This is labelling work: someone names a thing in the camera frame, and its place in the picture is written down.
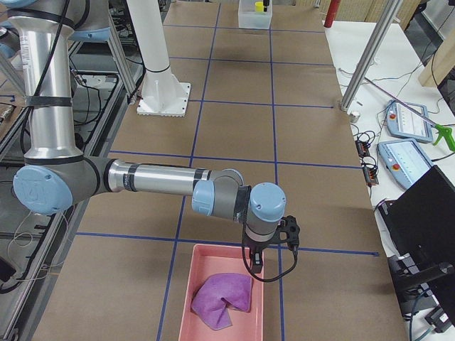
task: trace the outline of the table surface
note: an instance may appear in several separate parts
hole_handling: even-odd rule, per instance
[[[374,23],[352,23],[340,22],[333,23],[332,28],[326,29],[326,36],[328,44],[330,45],[333,64],[337,69],[338,81],[341,85],[341,91],[344,92],[350,81],[349,75],[344,71],[353,72],[360,56],[368,42],[368,39],[375,27]],[[375,63],[370,67],[367,77],[371,80],[380,78],[396,78],[401,75],[413,71],[418,65],[418,69],[411,75],[401,77],[398,80],[382,80],[376,83],[386,89],[393,95],[397,95],[402,86],[408,81],[399,98],[402,101],[410,103],[418,103],[426,105],[429,112],[437,112],[437,102],[441,99],[441,94],[437,88],[422,87],[419,83],[418,77],[420,72],[423,71],[424,66],[420,63],[420,59],[410,45],[402,29],[398,24],[392,24],[384,41],[382,42],[378,53],[375,56]],[[379,132],[381,129],[376,120],[376,114],[387,106],[391,99],[384,95],[379,90],[375,89],[372,85],[361,85],[360,89],[355,96],[355,101],[349,108],[350,111],[359,111],[360,119],[355,124],[360,131],[373,130]],[[447,106],[444,100],[439,101],[440,111],[438,114],[429,114],[429,118],[440,124],[454,124],[455,117]],[[379,117],[380,120],[384,118],[383,112]],[[380,135],[380,141],[391,141],[397,138],[391,136],[384,126]],[[371,148],[370,153],[378,159],[376,153],[376,139]],[[432,144],[420,144],[425,153],[431,158],[440,158],[448,155],[451,151],[447,148],[444,140],[437,146]],[[382,161],[379,164],[379,185],[373,187],[371,203],[376,206],[381,200],[387,198],[390,200],[398,199],[404,190],[395,182],[390,172],[385,168]],[[436,163],[450,179],[455,183],[455,156],[445,159]],[[376,220],[381,233],[382,244],[388,256],[397,254],[394,248],[387,227],[376,213]],[[414,335],[417,337],[422,334],[427,328],[428,324],[424,321],[425,316],[430,310],[423,310],[415,319],[413,323]],[[432,333],[426,340],[455,340],[455,328],[450,327],[444,334]]]
[[[301,225],[299,265],[264,288],[264,339],[406,340],[318,9],[274,6],[240,30],[236,5],[177,2],[164,24],[185,118],[124,115],[111,157],[278,183]],[[195,243],[239,245],[237,224],[156,193],[90,200],[33,340],[177,340]],[[265,276],[291,265],[265,252]]]

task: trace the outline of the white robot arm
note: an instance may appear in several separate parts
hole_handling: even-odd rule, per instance
[[[93,195],[121,190],[191,195],[196,212],[243,225],[242,245],[250,248],[252,276],[261,271],[262,250],[270,244],[287,243],[296,265],[299,227],[295,218],[283,217],[286,196],[279,186],[261,183],[252,189],[236,170],[126,163],[84,156],[76,147],[67,40],[106,41],[107,0],[0,3],[8,6],[21,41],[31,148],[14,177],[14,190],[26,207],[51,215]],[[286,239],[280,239],[281,232]]]

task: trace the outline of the purple towel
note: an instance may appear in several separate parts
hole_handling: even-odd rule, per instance
[[[241,311],[249,311],[252,278],[241,274],[215,274],[200,287],[191,308],[213,330],[232,325],[228,305]]]

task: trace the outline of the white box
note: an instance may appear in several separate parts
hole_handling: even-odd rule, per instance
[[[272,0],[267,7],[267,12],[256,12],[257,0],[239,1],[239,28],[258,28],[268,30],[272,21]]]

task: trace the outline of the black monitor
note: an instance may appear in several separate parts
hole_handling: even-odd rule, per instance
[[[394,201],[387,215],[398,252],[409,253],[420,270],[442,262],[455,266],[455,187],[438,166]],[[455,325],[455,274],[428,285]]]

